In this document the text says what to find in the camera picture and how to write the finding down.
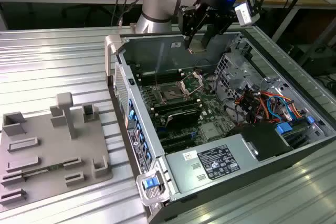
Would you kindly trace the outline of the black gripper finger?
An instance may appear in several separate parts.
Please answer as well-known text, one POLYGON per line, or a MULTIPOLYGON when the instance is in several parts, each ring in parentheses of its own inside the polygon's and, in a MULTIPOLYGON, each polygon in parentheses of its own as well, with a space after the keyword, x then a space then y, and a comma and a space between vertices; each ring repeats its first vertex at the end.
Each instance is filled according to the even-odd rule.
POLYGON ((185 48, 189 49, 194 35, 207 22, 209 12, 207 7, 189 8, 184 15, 184 44, 185 48))
POLYGON ((214 23, 207 25, 207 30, 201 40, 202 49, 206 49, 210 40, 216 35, 222 35, 233 23, 233 12, 215 15, 214 23))

